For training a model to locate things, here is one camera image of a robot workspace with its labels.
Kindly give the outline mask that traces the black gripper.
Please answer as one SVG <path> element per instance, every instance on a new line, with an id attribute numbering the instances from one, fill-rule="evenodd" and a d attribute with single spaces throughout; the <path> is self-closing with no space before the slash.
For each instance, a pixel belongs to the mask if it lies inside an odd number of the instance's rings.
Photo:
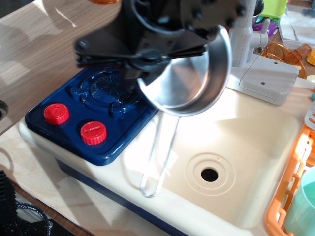
<path id="1" fill-rule="evenodd" d="M 125 0 L 112 22 L 75 42 L 77 65 L 121 65 L 134 85 L 172 59 L 203 54 L 219 26 L 245 13 L 242 0 Z"/>

